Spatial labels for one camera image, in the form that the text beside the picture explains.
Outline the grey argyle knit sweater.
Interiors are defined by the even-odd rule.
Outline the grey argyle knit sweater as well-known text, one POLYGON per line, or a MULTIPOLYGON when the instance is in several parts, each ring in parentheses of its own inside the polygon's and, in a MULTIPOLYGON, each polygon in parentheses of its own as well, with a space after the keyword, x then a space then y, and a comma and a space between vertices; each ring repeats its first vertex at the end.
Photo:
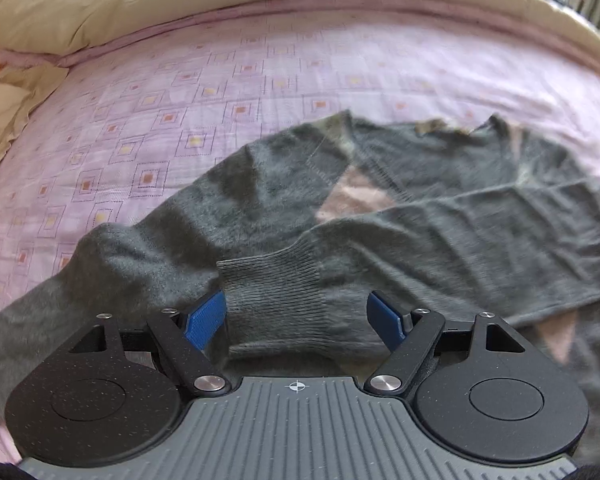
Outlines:
POLYGON ((97 315, 126 325, 224 292, 209 349, 225 374, 361 374, 385 348, 373 290, 449 318, 505 318, 588 397, 600 464, 600 170, 492 117, 376 125, 342 112, 245 145, 132 226, 82 237, 0 312, 9 393, 97 315))

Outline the pink patterned bed sheet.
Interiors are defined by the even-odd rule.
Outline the pink patterned bed sheet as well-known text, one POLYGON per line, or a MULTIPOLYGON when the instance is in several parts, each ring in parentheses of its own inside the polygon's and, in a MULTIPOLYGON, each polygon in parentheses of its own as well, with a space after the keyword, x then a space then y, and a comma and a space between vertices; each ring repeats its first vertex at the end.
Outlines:
POLYGON ((546 32, 415 0, 279 0, 194 18, 73 66, 0 167, 0 310, 78 240, 131 224, 243 145, 340 110, 499 114, 600 175, 600 70, 546 32))

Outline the beige pillow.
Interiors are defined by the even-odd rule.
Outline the beige pillow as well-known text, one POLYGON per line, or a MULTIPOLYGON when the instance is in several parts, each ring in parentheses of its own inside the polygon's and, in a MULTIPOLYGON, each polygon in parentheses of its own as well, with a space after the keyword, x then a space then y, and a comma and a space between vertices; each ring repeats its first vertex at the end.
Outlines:
POLYGON ((31 113, 61 85, 67 74, 65 68, 50 64, 30 68, 0 64, 0 163, 31 113))

